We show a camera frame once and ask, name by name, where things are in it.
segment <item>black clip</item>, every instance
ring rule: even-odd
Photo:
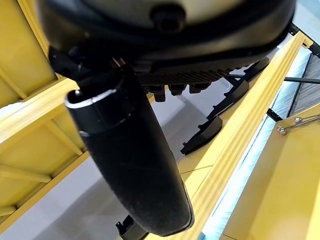
[[[122,223],[118,221],[115,226],[118,228],[119,235],[123,240],[143,240],[149,234],[130,215]]]

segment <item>black plastic bracket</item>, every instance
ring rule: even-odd
[[[278,114],[276,114],[272,109],[268,109],[268,111],[266,112],[266,114],[275,122],[279,122],[282,119],[282,117],[280,117]]]
[[[268,66],[269,62],[269,58],[265,57],[253,64],[248,69],[244,70],[245,75],[243,75],[240,80],[236,80],[234,77],[230,76],[225,77],[233,87],[229,92],[224,94],[224,100],[217,106],[213,106],[213,111],[206,117],[208,121],[198,126],[200,131],[198,131],[187,143],[183,143],[184,147],[181,150],[181,153],[188,155],[214,139],[223,127],[223,121],[219,115],[239,101],[247,93],[249,90],[249,82],[261,73],[262,70]]]
[[[212,112],[206,117],[208,120],[222,114],[233,104],[239,101],[249,90],[249,82],[260,74],[269,64],[270,60],[264,57],[259,62],[253,64],[248,69],[244,70],[244,75],[240,80],[235,80],[233,77],[227,76],[225,79],[233,85],[229,92],[226,92],[225,99],[218,105],[213,106]]]
[[[222,120],[216,116],[202,125],[199,125],[198,131],[187,143],[183,143],[184,147],[181,153],[188,155],[209,143],[222,129]]]
[[[249,90],[249,83],[245,80],[239,80],[238,84],[233,86],[229,92],[226,92],[225,99],[223,99],[218,105],[213,106],[212,112],[206,117],[210,120],[225,110],[230,108],[233,104],[239,101]]]
[[[143,240],[149,234],[130,215],[122,223],[118,221],[115,226],[118,228],[119,235],[123,240]]]

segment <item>metal bolt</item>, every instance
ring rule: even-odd
[[[288,133],[289,130],[291,129],[296,129],[296,128],[299,128],[299,127],[303,127],[303,126],[306,126],[308,124],[311,124],[311,123],[314,123],[316,121],[319,121],[320,120],[320,115],[316,115],[317,117],[315,116],[309,116],[309,117],[305,117],[305,118],[299,118],[298,120],[300,119],[310,119],[310,118],[313,118],[313,119],[310,119],[310,120],[307,120],[307,121],[303,121],[303,122],[299,122],[295,125],[292,125],[292,126],[288,126],[288,127],[282,127],[282,126],[278,126],[277,127],[277,132],[280,133],[281,135],[286,135]]]
[[[299,124],[299,123],[302,123],[304,120],[306,120],[306,119],[313,119],[313,118],[316,118],[316,117],[319,117],[320,116],[320,114],[317,114],[317,115],[313,115],[313,116],[307,116],[307,117],[300,117],[300,116],[296,116],[295,118],[294,118],[294,122],[296,123],[296,124]]]

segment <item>black mounting arm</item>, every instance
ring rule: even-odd
[[[142,231],[168,236],[190,228],[188,194],[133,70],[112,57],[95,68],[83,59],[49,52],[54,70],[80,87],[64,103],[103,177]]]

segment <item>black cylindrical tube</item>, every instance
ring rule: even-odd
[[[134,76],[67,106],[103,177],[133,219],[160,236],[192,226],[194,216],[175,158]]]

